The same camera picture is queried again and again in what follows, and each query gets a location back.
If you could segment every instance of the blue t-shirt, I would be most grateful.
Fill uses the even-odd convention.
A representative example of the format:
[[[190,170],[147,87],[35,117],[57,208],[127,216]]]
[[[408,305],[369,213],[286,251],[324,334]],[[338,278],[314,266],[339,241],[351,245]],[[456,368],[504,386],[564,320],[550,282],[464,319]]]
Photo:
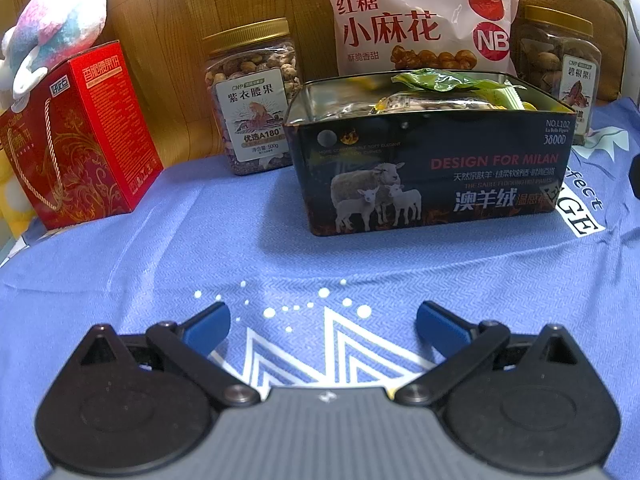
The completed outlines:
[[[414,320],[434,300],[514,332],[564,324],[622,413],[607,468],[640,479],[640,115],[620,100],[593,126],[549,214],[315,237],[293,168],[235,177],[218,156],[163,172],[132,214],[44,238],[33,226],[0,269],[0,478],[49,470],[34,414],[93,323],[143,332],[223,300],[232,326],[212,359],[263,394],[395,388],[433,365]]]

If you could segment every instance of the gold jar lid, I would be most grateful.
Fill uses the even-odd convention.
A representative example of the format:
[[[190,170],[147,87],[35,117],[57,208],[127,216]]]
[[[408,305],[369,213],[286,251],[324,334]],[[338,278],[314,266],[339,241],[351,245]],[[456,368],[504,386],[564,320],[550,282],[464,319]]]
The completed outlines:
[[[217,54],[223,50],[231,50],[240,46],[261,41],[269,41],[274,38],[289,35],[289,23],[286,18],[276,18],[265,22],[249,23],[241,27],[223,30],[203,38],[204,49],[209,55]]]
[[[593,37],[593,23],[578,16],[560,12],[559,10],[546,9],[545,7],[537,7],[528,5],[524,8],[524,17],[532,22],[548,23],[549,25],[557,25],[558,27],[568,28],[574,32],[579,32],[585,36]]]

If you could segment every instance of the rope handle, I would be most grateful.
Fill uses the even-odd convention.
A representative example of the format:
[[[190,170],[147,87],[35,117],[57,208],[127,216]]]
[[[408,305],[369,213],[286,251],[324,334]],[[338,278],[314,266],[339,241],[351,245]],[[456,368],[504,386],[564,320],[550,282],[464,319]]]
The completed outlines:
[[[60,196],[62,195],[62,177],[60,176],[60,168],[58,167],[58,160],[56,159],[56,153],[53,151],[53,140],[51,138],[51,123],[49,121],[50,102],[51,102],[51,98],[47,99],[44,103],[44,124],[47,129],[47,145],[49,147],[49,155],[51,156],[51,160],[53,161],[53,170],[56,172],[56,187],[60,190],[60,193],[58,194],[59,197],[57,199],[56,204],[52,204],[51,202],[49,202],[49,200],[47,200],[40,193],[38,193],[36,189],[31,185],[31,182],[29,182],[29,180],[27,179],[27,176],[24,174],[24,171],[22,170],[22,168],[20,167],[20,163],[18,162],[18,158],[15,156],[14,144],[12,143],[12,140],[11,140],[11,128],[7,130],[6,138],[9,144],[9,151],[11,152],[12,159],[14,160],[15,169],[18,170],[18,176],[20,176],[20,179],[24,182],[24,184],[27,186],[29,191],[31,191],[34,194],[34,196],[38,200],[40,200],[45,206],[47,206],[52,211],[58,211],[62,207],[62,197]]]

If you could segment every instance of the plastic jar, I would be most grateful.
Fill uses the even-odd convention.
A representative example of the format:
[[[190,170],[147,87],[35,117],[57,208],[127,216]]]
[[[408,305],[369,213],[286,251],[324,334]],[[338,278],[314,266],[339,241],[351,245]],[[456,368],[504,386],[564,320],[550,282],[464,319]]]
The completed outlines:
[[[282,121],[302,76],[287,20],[251,23],[202,41],[209,53],[205,83],[231,171],[290,166]]]
[[[602,60],[591,43],[593,24],[558,10],[526,6],[514,33],[518,76],[576,111],[574,143],[581,143],[589,131]]]

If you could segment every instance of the green snack wrapper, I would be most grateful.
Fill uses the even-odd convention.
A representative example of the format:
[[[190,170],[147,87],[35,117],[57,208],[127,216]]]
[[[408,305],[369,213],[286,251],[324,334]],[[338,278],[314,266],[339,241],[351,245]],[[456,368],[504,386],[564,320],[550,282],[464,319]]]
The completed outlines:
[[[507,110],[524,110],[520,96],[510,83],[498,83],[489,79],[475,79],[467,75],[436,68],[421,68],[412,72],[403,72],[391,78],[394,83],[403,83],[412,90],[432,90],[451,92],[453,90],[471,90],[487,99],[491,104]]]

